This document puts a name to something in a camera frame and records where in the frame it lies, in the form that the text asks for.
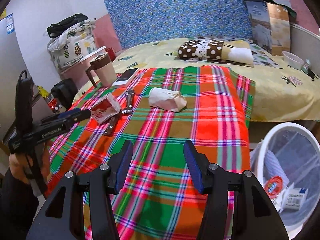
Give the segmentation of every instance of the metal screw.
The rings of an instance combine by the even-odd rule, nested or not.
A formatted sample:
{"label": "metal screw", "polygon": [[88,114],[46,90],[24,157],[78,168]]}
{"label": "metal screw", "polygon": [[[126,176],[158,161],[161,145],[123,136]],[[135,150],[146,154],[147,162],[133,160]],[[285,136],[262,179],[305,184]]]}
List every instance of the metal screw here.
{"label": "metal screw", "polygon": [[107,170],[107,169],[109,169],[109,165],[108,165],[108,164],[102,164],[102,165],[100,165],[100,170],[105,171],[105,170]]}
{"label": "metal screw", "polygon": [[66,174],[65,174],[65,176],[66,176],[66,178],[71,178],[72,176],[73,176],[73,171],[68,171]]}
{"label": "metal screw", "polygon": [[246,177],[251,177],[252,176],[252,172],[251,171],[244,171],[244,175]]}
{"label": "metal screw", "polygon": [[218,165],[215,164],[215,163],[210,163],[210,164],[209,164],[209,168],[210,168],[211,170],[217,170],[217,169],[218,169]]}

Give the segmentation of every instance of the bed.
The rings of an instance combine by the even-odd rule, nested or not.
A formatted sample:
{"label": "bed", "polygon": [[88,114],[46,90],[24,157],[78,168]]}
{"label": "bed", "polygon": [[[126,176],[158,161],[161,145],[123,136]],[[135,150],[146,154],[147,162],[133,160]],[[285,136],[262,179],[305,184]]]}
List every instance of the bed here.
{"label": "bed", "polygon": [[[187,40],[177,38],[155,41],[135,46],[119,55],[113,62],[117,73],[133,67],[148,68],[184,68],[186,66],[222,65],[255,82],[255,98],[251,121],[287,122],[293,120],[320,120],[320,80],[311,80],[302,71],[290,68],[280,56],[272,56],[252,41],[250,43],[254,56],[254,67],[232,64],[218,64],[177,59],[178,48]],[[88,90],[88,82],[75,97],[75,101]]]}
{"label": "bed", "polygon": [[[127,49],[113,62],[116,72],[140,68],[127,88],[136,92],[134,114],[123,116],[111,137],[102,135],[108,124],[98,126],[93,119],[58,137],[52,147],[48,192],[65,172],[92,171],[129,139],[134,143],[132,163],[124,189],[112,198],[120,238],[195,239],[206,196],[192,185],[182,155],[185,140],[191,138],[198,152],[228,171],[249,169],[250,120],[320,119],[315,111],[320,96],[313,92],[319,89],[319,80],[311,81],[287,67],[281,57],[272,57],[248,40],[250,22],[241,0],[104,2]],[[250,43],[254,65],[177,59],[185,41],[207,39],[209,33]],[[152,87],[180,90],[187,108],[177,114],[151,109],[148,92]],[[100,84],[94,89],[88,82],[75,97],[73,108],[90,108],[108,92],[125,105],[125,89]],[[84,225],[86,238],[92,239],[89,198],[84,195]],[[226,239],[231,236],[232,217],[230,192]]]}

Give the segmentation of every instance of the black case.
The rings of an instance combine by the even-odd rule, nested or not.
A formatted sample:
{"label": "black case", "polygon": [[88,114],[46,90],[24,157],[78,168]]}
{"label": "black case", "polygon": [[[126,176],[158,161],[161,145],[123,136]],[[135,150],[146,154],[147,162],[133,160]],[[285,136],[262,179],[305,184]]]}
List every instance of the black case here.
{"label": "black case", "polygon": [[33,80],[24,70],[19,76],[16,88],[16,128],[17,133],[27,133],[32,130],[32,98]]}
{"label": "black case", "polygon": [[69,110],[72,106],[73,99],[78,93],[78,89],[74,81],[71,78],[68,78],[56,84],[51,89],[51,93],[54,98],[57,98],[61,104]]}

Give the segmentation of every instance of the pineapple print fabric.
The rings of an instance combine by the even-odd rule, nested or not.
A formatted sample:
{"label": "pineapple print fabric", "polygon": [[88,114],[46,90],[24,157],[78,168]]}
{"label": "pineapple print fabric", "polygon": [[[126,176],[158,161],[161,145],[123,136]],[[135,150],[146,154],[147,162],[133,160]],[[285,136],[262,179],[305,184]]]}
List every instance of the pineapple print fabric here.
{"label": "pineapple print fabric", "polygon": [[59,72],[97,50],[92,35],[94,27],[95,20],[88,19],[70,27],[49,42],[47,50]]}
{"label": "pineapple print fabric", "polygon": [[[176,56],[178,48],[188,40],[204,39],[205,37],[189,37],[141,44],[123,52],[112,64],[116,73],[124,73],[127,69],[134,67],[140,69],[176,69],[188,66],[201,67],[210,64],[229,67],[239,75],[256,82],[251,121],[320,120],[320,79],[315,78],[312,81],[302,71],[288,67],[283,61],[283,57],[272,56],[250,40],[246,41],[249,43],[252,52],[255,52],[253,53],[253,68],[227,62],[223,64],[209,63],[199,61],[197,58],[181,60]],[[234,40],[238,39],[225,38],[224,44],[227,43],[226,41]],[[86,88],[89,89],[92,83],[89,81],[87,84],[89,86]]]}

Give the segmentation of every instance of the mug lid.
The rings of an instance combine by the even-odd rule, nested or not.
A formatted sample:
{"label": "mug lid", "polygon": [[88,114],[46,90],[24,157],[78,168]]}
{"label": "mug lid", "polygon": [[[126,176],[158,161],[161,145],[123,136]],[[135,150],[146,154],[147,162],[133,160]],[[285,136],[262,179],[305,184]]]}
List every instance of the mug lid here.
{"label": "mug lid", "polygon": [[90,60],[89,63],[91,66],[93,66],[93,69],[99,69],[104,67],[105,65],[109,64],[111,62],[111,59],[109,57],[109,54],[107,52],[98,55],[94,59]]}

